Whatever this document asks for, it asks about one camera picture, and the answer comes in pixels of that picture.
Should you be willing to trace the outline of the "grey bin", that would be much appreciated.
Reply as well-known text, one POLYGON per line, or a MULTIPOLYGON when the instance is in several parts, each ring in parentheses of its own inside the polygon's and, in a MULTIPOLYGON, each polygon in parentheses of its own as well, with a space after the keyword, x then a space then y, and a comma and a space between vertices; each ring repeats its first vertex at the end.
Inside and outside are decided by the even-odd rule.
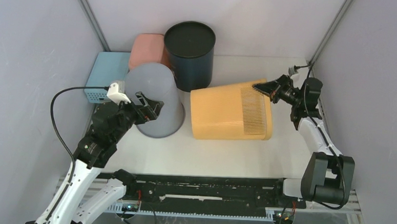
POLYGON ((157 119, 138 125, 138 130, 152 138, 164 138, 177 132, 185 120, 185 108, 178 94, 172 71, 160 63, 145 63, 130 70, 125 80, 126 95, 142 105, 137 92, 162 104, 157 119))

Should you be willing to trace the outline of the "yellow perforated bin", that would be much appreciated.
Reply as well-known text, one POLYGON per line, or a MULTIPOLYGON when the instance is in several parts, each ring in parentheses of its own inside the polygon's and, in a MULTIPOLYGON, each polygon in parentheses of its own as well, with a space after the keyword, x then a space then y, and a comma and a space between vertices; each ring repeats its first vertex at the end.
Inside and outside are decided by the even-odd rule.
POLYGON ((190 93, 193 137, 199 140, 269 140, 273 119, 269 98, 251 82, 197 89, 190 93))

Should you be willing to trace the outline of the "pink plastic basket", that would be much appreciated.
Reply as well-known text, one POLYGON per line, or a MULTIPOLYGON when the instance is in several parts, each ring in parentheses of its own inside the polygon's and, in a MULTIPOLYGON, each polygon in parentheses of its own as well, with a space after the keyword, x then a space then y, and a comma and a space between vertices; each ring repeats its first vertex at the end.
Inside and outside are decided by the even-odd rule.
POLYGON ((145 63, 160 63, 170 67, 162 34, 139 34, 135 38, 128 62, 129 70, 145 63))

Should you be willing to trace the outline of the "blue plastic basket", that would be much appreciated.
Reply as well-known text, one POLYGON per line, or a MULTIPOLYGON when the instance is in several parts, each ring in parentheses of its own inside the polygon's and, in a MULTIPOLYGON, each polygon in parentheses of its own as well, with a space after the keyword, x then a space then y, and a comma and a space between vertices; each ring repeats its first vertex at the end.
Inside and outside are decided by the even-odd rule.
MULTIPOLYGON (((124 80, 129 72, 129 59, 130 52, 99 52, 86 87, 107 87, 116 80, 124 80)), ((109 101, 104 89, 84 89, 84 93, 92 104, 109 101)))

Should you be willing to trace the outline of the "dark blue cylindrical bin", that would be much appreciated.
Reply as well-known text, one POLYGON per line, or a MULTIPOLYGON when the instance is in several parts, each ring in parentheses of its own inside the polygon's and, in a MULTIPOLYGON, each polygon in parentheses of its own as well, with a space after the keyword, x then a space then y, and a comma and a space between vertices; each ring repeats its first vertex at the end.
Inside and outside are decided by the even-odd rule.
POLYGON ((201 22, 180 22, 167 30, 164 45, 179 90, 191 92, 210 85, 215 44, 214 31, 201 22))

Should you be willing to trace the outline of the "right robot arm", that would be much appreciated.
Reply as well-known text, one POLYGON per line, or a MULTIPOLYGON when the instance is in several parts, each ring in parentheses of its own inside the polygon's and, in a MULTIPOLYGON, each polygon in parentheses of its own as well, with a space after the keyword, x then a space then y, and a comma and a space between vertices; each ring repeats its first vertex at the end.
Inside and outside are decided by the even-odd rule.
POLYGON ((311 152, 302 178, 286 178, 283 187, 273 192, 274 202, 280 207, 286 207, 293 198, 313 201, 333 210, 348 203, 355 162, 336 148, 326 132, 317 107, 322 86, 320 80, 309 77, 297 88, 288 75, 253 85, 272 103, 282 100, 291 105, 290 120, 311 152))

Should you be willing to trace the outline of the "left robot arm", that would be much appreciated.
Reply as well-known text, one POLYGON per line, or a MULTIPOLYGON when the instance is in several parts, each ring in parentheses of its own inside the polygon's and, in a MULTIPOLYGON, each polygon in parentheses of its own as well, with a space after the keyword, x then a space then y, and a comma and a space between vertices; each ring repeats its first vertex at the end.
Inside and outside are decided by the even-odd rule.
POLYGON ((69 153, 70 168, 51 203, 39 218, 25 224, 92 224, 116 200, 136 195, 136 176, 118 170, 104 188, 82 203, 90 185, 116 152, 118 142, 134 125, 156 120, 164 103, 136 92, 140 103, 135 104, 117 84, 103 90, 114 104, 114 112, 90 125, 75 151, 69 153))

